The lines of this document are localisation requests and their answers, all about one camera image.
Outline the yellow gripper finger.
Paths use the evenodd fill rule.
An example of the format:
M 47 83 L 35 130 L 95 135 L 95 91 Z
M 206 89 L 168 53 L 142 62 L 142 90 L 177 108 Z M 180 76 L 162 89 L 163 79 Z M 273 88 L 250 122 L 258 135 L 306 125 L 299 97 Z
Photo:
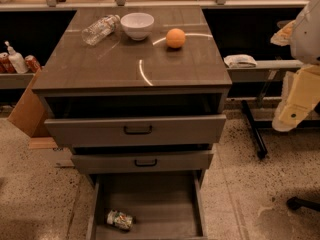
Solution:
M 286 46 L 290 42 L 295 21 L 292 20 L 276 32 L 270 39 L 270 42 L 278 46 Z
M 305 65 L 295 73 L 287 72 L 272 127 L 279 132 L 288 132 L 296 128 L 319 102 L 319 65 Z

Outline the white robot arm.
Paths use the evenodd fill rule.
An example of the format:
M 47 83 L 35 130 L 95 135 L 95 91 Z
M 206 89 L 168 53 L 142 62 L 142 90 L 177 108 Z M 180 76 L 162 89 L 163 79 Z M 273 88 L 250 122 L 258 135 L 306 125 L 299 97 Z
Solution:
M 272 121 L 276 131 L 288 132 L 320 102 L 320 0 L 310 0 L 295 20 L 272 36 L 271 42 L 289 45 L 292 57 L 303 63 L 296 73 L 286 73 L 282 100 Z

